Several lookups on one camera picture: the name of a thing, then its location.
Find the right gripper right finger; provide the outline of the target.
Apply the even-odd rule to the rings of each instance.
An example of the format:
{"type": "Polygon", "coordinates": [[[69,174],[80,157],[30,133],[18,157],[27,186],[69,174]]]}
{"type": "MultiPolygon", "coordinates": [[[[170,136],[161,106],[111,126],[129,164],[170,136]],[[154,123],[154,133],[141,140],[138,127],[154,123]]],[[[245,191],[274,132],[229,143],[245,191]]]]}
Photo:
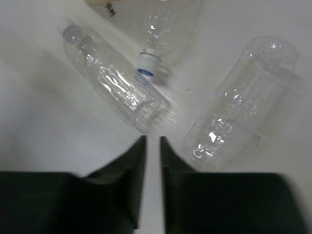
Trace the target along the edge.
{"type": "Polygon", "coordinates": [[[307,234],[287,178],[278,173],[203,173],[160,138],[167,234],[307,234]]]}

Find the beige plastic bin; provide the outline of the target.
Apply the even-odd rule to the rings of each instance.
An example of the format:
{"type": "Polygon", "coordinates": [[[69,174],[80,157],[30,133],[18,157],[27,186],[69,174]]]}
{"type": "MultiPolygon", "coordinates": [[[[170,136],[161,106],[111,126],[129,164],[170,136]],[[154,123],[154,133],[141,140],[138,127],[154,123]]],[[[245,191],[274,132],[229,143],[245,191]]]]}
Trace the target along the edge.
{"type": "Polygon", "coordinates": [[[106,5],[106,4],[111,3],[113,1],[114,0],[85,0],[85,2],[88,5],[95,5],[95,6],[106,5]]]}

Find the clear bottle blue cap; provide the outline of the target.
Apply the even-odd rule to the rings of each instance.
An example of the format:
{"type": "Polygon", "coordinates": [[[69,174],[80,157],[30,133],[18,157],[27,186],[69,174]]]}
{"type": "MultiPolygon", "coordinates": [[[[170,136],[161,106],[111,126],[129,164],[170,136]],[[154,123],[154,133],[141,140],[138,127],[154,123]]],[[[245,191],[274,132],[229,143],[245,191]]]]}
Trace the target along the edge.
{"type": "Polygon", "coordinates": [[[196,17],[200,0],[146,0],[138,24],[141,48],[136,70],[154,77],[162,59],[176,47],[182,32],[196,17]]]}

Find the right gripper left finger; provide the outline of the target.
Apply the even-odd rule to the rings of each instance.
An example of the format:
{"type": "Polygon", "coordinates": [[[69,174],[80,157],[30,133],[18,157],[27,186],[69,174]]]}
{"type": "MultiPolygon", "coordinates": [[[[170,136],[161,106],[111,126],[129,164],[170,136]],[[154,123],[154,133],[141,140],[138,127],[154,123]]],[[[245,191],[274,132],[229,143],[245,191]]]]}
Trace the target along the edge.
{"type": "Polygon", "coordinates": [[[79,177],[66,172],[0,174],[3,234],[132,234],[138,229],[147,138],[79,177]]]}

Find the clear bottle white cap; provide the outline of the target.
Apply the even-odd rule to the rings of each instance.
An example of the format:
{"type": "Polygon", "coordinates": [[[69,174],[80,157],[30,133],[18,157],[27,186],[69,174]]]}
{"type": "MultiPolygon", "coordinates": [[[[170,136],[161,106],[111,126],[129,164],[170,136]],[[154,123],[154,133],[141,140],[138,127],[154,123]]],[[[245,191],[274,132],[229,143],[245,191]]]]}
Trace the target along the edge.
{"type": "Polygon", "coordinates": [[[217,171],[251,139],[293,75],[298,49],[289,41],[257,36],[216,88],[191,125],[183,153],[198,171],[217,171]]]}

